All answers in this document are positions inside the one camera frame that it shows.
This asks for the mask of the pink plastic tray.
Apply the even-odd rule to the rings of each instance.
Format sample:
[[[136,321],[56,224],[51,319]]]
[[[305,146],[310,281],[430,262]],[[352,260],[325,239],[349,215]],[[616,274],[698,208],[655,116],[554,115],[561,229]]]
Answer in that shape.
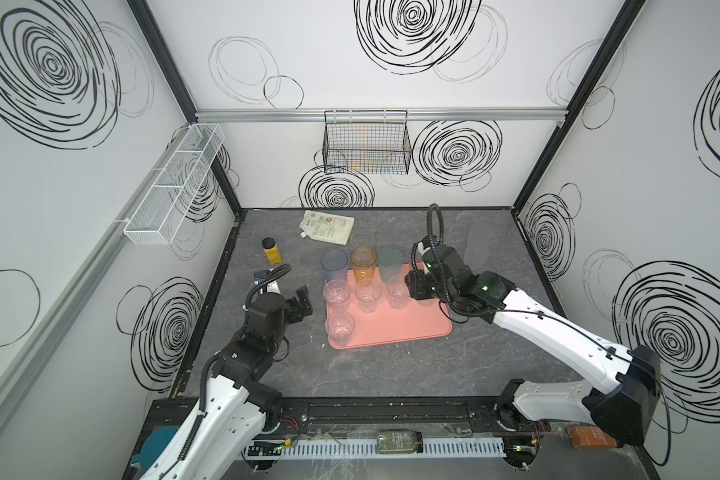
[[[378,309],[370,314],[358,308],[354,293],[355,279],[348,273],[347,282],[352,290],[346,310],[355,319],[355,332],[348,346],[334,348],[346,350],[391,343],[445,337],[452,331],[452,322],[442,313],[436,300],[419,302],[410,300],[403,309],[393,309],[387,301],[386,284],[376,271],[373,279],[382,285],[383,294]]]

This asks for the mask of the clear ribbed plastic cup back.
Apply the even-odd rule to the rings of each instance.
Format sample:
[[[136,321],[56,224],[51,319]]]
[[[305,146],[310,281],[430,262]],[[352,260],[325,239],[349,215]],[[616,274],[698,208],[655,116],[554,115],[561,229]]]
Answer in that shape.
[[[325,331],[334,348],[344,348],[353,338],[355,319],[347,311],[332,312],[327,316]]]

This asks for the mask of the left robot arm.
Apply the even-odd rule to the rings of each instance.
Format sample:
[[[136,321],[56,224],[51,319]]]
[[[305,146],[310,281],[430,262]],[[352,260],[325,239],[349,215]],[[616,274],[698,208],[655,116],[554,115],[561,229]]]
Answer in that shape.
[[[257,286],[243,325],[203,366],[198,400],[144,479],[220,479],[262,432],[276,429],[282,394],[261,382],[291,324],[313,314],[308,288],[291,298]]]

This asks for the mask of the teal green plastic cup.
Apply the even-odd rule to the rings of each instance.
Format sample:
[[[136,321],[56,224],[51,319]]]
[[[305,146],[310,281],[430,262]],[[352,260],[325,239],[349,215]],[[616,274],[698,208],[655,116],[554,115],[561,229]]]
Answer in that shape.
[[[397,248],[385,248],[378,254],[380,278],[389,283],[393,277],[400,274],[404,262],[403,253]]]

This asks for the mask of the blue textured plastic cup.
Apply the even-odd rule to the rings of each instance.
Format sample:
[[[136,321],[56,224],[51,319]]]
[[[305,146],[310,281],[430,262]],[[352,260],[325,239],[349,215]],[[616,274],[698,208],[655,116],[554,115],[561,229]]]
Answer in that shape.
[[[320,259],[320,264],[323,269],[325,283],[334,280],[345,281],[347,279],[349,258],[343,250],[331,249],[326,251]]]

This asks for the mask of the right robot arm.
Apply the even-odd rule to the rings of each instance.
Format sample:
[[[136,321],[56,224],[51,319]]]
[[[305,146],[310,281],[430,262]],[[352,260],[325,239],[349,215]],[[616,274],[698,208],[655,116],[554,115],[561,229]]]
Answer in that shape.
[[[562,383],[510,380],[493,407],[504,429],[544,420],[579,422],[624,444],[645,442],[661,396],[660,359],[652,349],[608,341],[495,272],[474,274],[454,248],[436,240],[414,244],[405,283],[412,298],[435,299],[449,314],[510,331],[579,375]]]

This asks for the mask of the amber yellow plastic cup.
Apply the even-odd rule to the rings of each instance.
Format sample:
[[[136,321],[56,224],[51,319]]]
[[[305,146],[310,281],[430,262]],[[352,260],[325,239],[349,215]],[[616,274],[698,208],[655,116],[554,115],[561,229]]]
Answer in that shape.
[[[357,283],[373,277],[378,255],[376,250],[368,245],[355,247],[350,253],[352,272]]]

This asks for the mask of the clear ribbed plastic cup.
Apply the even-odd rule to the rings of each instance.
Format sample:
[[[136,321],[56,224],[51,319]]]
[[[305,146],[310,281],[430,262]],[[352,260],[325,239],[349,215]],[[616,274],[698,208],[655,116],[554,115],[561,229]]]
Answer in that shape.
[[[331,280],[323,288],[323,298],[329,314],[346,311],[351,297],[352,290],[346,280]]]
[[[347,311],[332,312],[327,316],[325,331],[334,348],[344,348],[353,338],[355,319]]]

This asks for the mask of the clear short glass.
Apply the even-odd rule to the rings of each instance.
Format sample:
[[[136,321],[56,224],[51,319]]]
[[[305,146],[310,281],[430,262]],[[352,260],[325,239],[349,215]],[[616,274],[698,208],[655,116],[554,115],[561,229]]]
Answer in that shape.
[[[404,275],[390,277],[386,283],[386,291],[387,301],[393,309],[403,309],[411,300]]]
[[[367,314],[375,312],[383,294],[380,282],[372,278],[362,279],[355,287],[358,308]]]

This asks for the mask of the clear ribbed plastic cup front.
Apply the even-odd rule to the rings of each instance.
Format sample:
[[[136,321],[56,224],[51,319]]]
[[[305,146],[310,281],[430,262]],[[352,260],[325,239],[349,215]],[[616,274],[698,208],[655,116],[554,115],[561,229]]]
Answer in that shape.
[[[346,311],[351,297],[352,290],[346,280],[331,280],[323,288],[323,298],[329,314]]]

